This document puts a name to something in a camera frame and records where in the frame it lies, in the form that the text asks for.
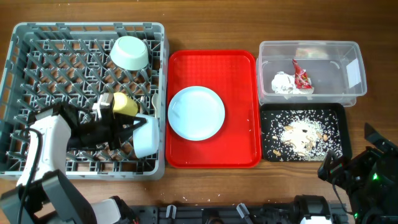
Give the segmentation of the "red snack wrapper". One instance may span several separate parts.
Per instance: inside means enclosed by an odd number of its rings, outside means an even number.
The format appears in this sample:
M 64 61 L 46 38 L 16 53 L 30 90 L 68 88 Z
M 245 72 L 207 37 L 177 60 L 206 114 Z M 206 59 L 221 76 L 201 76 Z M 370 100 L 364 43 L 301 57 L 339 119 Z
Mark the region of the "red snack wrapper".
M 294 78 L 296 88 L 311 89 L 312 85 L 310 84 L 310 79 L 307 75 L 307 72 L 299 66 L 298 62 L 295 59 L 292 60 L 292 63 L 295 69 Z

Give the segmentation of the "rice and food scraps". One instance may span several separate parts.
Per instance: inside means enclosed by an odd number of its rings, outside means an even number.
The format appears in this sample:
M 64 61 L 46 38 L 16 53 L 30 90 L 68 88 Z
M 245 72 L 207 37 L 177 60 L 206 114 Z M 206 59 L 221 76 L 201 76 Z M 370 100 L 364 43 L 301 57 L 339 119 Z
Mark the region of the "rice and food scraps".
M 261 112 L 263 158 L 270 162 L 322 161 L 343 155 L 338 118 L 332 110 Z

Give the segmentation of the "white plastic spoon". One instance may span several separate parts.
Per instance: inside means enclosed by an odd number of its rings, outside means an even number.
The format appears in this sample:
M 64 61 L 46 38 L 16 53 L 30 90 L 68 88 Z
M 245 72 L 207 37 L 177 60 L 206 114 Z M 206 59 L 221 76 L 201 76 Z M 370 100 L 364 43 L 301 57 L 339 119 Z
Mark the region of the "white plastic spoon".
M 158 93 L 154 93 L 151 99 L 152 106 L 154 108 L 154 117 L 159 117 L 159 108 L 160 108 L 160 98 Z

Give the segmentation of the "green bowl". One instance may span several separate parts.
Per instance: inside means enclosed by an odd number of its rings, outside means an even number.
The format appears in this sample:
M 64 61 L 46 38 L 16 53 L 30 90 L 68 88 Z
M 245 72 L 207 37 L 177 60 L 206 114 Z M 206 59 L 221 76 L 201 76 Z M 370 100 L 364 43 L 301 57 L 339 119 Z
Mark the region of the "green bowl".
M 137 71 L 149 64 L 147 45 L 143 40 L 133 36 L 118 38 L 109 56 L 116 66 L 125 70 Z

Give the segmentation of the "yellow plastic cup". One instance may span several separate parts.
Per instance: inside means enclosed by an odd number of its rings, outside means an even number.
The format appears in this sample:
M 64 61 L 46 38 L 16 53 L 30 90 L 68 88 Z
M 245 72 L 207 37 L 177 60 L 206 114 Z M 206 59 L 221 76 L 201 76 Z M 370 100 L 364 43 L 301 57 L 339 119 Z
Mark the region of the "yellow plastic cup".
M 113 112 L 135 116 L 138 113 L 137 103 L 124 93 L 113 94 Z

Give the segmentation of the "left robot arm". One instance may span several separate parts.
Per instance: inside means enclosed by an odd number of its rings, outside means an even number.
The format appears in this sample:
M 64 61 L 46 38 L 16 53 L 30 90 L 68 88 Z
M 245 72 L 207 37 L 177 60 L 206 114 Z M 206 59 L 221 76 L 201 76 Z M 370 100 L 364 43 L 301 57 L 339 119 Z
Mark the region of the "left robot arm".
M 145 118 L 99 111 L 101 119 L 81 123 L 81 109 L 57 103 L 29 115 L 20 137 L 30 137 L 24 171 L 15 189 L 1 195 L 1 210 L 10 223 L 139 223 L 139 217 L 119 197 L 113 196 L 95 210 L 66 177 L 70 149 L 108 143 L 120 147 Z

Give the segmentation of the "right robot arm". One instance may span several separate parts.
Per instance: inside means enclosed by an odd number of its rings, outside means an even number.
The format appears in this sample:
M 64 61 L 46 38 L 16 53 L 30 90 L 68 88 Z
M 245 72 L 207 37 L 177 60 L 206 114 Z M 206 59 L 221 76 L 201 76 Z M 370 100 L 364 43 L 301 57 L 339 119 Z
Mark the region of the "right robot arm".
M 349 159 L 328 151 L 318 177 L 343 189 L 356 223 L 397 223 L 397 145 L 364 124 L 366 150 Z

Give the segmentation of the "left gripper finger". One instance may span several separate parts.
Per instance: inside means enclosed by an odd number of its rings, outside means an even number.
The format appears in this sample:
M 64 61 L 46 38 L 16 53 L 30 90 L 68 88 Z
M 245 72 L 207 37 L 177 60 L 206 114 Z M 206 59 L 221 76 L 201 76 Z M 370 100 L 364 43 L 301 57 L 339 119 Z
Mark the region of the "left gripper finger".
M 145 118 L 119 113 L 116 114 L 116 120 L 121 126 L 129 125 L 130 128 L 139 128 L 147 123 Z
M 129 140 L 133 136 L 135 128 L 133 127 L 122 127 L 117 130 L 118 146 L 120 148 L 124 142 Z

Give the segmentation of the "white plastic fork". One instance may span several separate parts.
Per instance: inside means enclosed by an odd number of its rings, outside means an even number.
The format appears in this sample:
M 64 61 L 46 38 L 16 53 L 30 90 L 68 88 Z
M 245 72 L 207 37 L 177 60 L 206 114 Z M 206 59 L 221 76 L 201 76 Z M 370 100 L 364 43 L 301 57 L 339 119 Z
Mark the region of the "white plastic fork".
M 146 107 L 145 96 L 141 96 L 140 97 L 140 109 L 139 109 L 139 112 L 141 114 L 144 114 L 146 112 L 145 107 Z

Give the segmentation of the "light blue plate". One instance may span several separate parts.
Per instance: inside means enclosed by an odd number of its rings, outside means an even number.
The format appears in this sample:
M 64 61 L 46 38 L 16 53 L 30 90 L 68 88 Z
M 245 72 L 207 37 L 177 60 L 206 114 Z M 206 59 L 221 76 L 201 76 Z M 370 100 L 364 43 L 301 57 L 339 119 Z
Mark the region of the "light blue plate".
M 190 86 L 176 93 L 168 107 L 169 125 L 189 141 L 204 141 L 222 127 L 226 110 L 221 98 L 204 86 Z

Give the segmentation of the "white tissue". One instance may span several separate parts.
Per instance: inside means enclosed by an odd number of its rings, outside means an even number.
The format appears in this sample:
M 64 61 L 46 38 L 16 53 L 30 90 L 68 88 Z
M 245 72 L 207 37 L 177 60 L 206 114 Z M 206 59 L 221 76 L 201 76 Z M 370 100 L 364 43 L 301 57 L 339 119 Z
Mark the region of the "white tissue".
M 295 76 L 284 72 L 277 72 L 271 82 L 272 90 L 277 94 L 312 94 L 314 88 L 297 88 Z

